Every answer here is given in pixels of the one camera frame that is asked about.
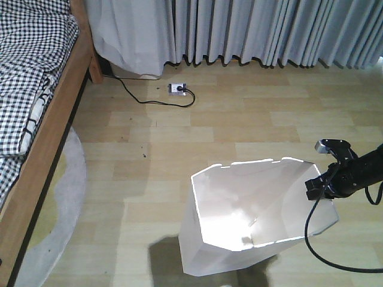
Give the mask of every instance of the checkered bedsheet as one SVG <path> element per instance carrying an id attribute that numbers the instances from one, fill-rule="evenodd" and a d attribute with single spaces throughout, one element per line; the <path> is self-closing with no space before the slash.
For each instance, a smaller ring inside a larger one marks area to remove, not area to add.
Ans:
<path id="1" fill-rule="evenodd" d="M 78 35 L 67 0 L 0 1 L 0 208 Z"/>

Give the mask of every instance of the power outlet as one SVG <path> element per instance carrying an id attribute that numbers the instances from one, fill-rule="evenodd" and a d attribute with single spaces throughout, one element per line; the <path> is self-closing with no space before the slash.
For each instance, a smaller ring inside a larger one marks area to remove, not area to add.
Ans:
<path id="1" fill-rule="evenodd" d="M 171 83 L 168 85 L 169 94 L 172 96 L 186 96 L 184 91 L 179 91 L 178 87 L 186 88 L 186 83 Z"/>

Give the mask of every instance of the black power cord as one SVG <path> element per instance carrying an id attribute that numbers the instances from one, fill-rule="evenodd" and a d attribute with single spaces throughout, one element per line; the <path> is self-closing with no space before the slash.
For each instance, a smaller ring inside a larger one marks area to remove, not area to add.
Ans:
<path id="1" fill-rule="evenodd" d="M 145 100 L 145 101 L 141 101 L 139 100 L 131 91 L 129 91 L 129 89 L 126 87 L 125 83 L 123 82 L 123 80 L 121 80 L 121 78 L 119 77 L 116 77 L 115 75 L 112 75 L 112 76 L 109 76 L 109 75 L 104 75 L 105 77 L 108 77 L 108 78 L 112 78 L 112 79 L 116 79 L 118 81 L 120 81 L 122 83 L 122 86 L 124 87 L 124 89 L 131 95 L 132 98 L 134 98 L 136 100 L 136 102 L 138 103 L 153 103 L 155 105 L 163 105 L 163 106 L 177 106 L 179 108 L 188 108 L 189 106 L 192 106 L 192 104 L 194 104 L 194 102 L 196 101 L 196 95 L 191 91 L 189 90 L 188 88 L 184 88 L 184 87 L 177 87 L 177 90 L 178 91 L 184 91 L 186 93 L 189 93 L 191 94 L 191 96 L 193 97 L 193 100 L 186 104 L 186 105 L 179 105 L 179 104 L 176 104 L 176 103 L 165 103 L 165 102 L 160 102 L 158 100 Z"/>
<path id="2" fill-rule="evenodd" d="M 376 196 L 376 200 L 375 201 L 373 201 L 372 198 L 371 198 L 371 195 L 370 195 L 370 192 L 369 192 L 369 187 L 365 187 L 364 188 L 364 192 L 366 193 L 366 197 L 367 197 L 369 203 L 371 203 L 372 205 L 380 204 L 380 202 L 382 200 L 382 196 L 383 196 L 383 182 L 381 182 L 381 184 L 379 186 L 378 195 Z"/>
<path id="3" fill-rule="evenodd" d="M 305 224 L 305 242 L 306 242 L 306 245 L 307 245 L 308 249 L 310 250 L 310 252 L 313 254 L 313 256 L 315 256 L 318 260 L 322 261 L 323 263 L 325 263 L 331 267 L 334 267 L 334 268 L 337 268 L 340 270 L 349 271 L 349 272 L 356 272 L 356 273 L 383 273 L 383 268 L 355 268 L 355 267 L 339 265 L 339 264 L 333 263 L 331 261 L 328 261 L 328 260 L 324 259 L 322 256 L 320 256 L 319 254 L 317 254 L 309 242 L 308 229 L 309 229 L 309 223 L 310 223 L 311 216 L 314 213 L 314 210 L 317 208 L 319 201 L 323 197 L 325 189 L 329 187 L 331 180 L 333 179 L 335 174 L 338 172 L 340 166 L 341 166 L 341 163 L 338 160 L 336 167 L 334 168 L 333 173 L 328 178 L 328 180 L 326 180 L 326 183 L 324 184 L 324 186 L 321 190 L 320 196 L 315 201 L 315 203 L 314 203 L 314 205 L 313 205 L 313 207 L 312 207 L 312 209 L 311 209 L 311 211 L 307 217 L 306 224 Z M 371 199 L 371 196 L 369 196 L 370 194 L 368 194 L 367 198 L 369 199 L 370 203 L 372 202 L 372 204 L 378 205 L 379 202 L 381 201 L 382 193 L 383 193 L 383 183 L 381 183 L 381 185 L 379 187 L 378 198 L 376 199 L 375 202 Z"/>

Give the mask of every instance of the curtain fold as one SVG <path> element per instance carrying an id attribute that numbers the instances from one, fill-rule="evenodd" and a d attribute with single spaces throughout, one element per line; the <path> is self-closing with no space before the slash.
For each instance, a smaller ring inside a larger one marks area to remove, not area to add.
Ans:
<path id="1" fill-rule="evenodd" d="M 383 55 L 383 0 L 86 0 L 97 52 L 136 74 L 233 56 L 350 68 Z"/>

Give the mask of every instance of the light wood floorboard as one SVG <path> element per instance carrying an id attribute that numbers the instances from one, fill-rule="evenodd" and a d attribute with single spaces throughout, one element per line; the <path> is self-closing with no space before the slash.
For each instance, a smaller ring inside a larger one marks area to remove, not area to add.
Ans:
<path id="1" fill-rule="evenodd" d="M 75 233 L 45 287 L 383 286 L 383 275 L 339 271 L 300 243 L 239 272 L 182 273 L 177 234 L 190 176 L 213 163 L 301 158 L 321 172 L 321 138 L 348 140 L 363 155 L 383 143 L 383 63 L 367 69 L 311 69 L 258 62 L 165 66 L 157 81 L 125 80 L 141 100 L 185 104 L 168 83 L 196 93 L 187 109 L 140 105 L 120 83 L 88 85 L 74 127 L 84 145 L 87 195 Z M 359 191 L 337 199 L 340 222 L 312 239 L 324 257 L 383 266 L 383 207 Z"/>

